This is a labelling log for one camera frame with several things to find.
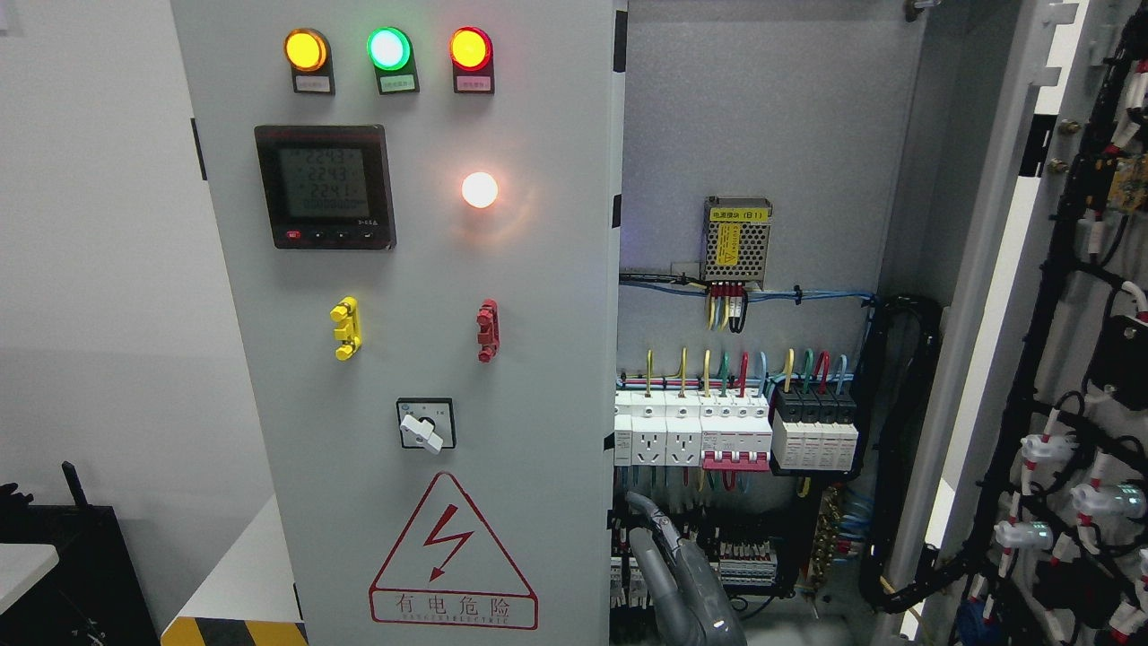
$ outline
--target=white wall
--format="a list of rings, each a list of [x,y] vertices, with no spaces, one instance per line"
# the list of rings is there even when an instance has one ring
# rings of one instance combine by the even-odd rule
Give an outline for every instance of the white wall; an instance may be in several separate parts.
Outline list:
[[[9,0],[0,482],[114,505],[170,620],[271,495],[166,2]]]

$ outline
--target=green indicator light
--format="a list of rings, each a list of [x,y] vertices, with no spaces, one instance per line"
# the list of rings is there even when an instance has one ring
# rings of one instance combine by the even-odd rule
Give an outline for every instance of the green indicator light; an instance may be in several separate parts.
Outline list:
[[[374,67],[383,71],[403,69],[411,60],[411,41],[406,34],[393,26],[381,26],[371,33],[366,52]]]

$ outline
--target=white table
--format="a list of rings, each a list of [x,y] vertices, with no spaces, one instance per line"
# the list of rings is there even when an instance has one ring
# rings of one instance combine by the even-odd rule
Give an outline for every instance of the white table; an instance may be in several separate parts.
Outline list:
[[[52,545],[0,543],[0,614],[60,562]]]

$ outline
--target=electrical control panel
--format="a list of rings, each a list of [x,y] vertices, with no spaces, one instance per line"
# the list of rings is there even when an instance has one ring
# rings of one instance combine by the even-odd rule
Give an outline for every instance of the electrical control panel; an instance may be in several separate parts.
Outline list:
[[[312,644],[606,640],[620,8],[172,2]]]

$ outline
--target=yellow warning label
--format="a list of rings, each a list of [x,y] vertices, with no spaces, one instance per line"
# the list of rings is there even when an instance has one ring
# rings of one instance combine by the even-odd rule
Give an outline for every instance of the yellow warning label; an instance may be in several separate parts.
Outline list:
[[[742,246],[742,225],[723,221],[718,225],[718,252],[714,262],[721,265],[737,264],[738,250]]]
[[[769,209],[753,208],[715,208],[709,211],[711,221],[769,221]]]

